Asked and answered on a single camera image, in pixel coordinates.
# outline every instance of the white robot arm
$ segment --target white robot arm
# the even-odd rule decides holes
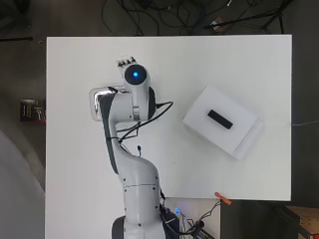
[[[118,122],[150,120],[156,112],[155,92],[150,75],[135,59],[120,61],[126,94],[107,94],[100,99],[101,116],[112,168],[123,185],[126,216],[118,218],[112,230],[113,239],[178,238],[175,217],[168,230],[160,208],[160,178],[157,168],[148,160],[129,154],[119,141]]]

